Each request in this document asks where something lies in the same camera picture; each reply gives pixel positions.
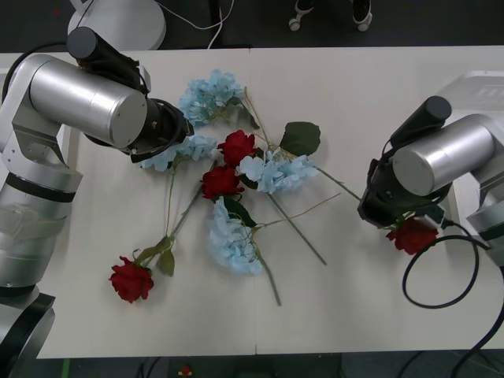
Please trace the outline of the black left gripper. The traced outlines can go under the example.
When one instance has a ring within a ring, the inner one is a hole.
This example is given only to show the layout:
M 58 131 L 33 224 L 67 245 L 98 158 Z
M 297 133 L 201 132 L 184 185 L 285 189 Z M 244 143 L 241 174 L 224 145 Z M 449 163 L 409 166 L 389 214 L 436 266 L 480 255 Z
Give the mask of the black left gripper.
M 153 158 L 194 134 L 192 125 L 175 106 L 164 100 L 148 100 L 146 104 L 143 129 L 129 145 L 132 163 Z

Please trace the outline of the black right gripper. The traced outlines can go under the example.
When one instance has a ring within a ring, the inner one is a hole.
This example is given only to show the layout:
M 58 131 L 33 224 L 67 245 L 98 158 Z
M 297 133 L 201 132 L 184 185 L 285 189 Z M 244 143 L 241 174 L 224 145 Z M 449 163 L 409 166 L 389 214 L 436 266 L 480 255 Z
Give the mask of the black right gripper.
M 400 216 L 435 206 L 445 197 L 446 187 L 425 196 L 412 194 L 397 180 L 392 163 L 372 159 L 358 213 L 362 220 L 386 228 L 396 224 Z

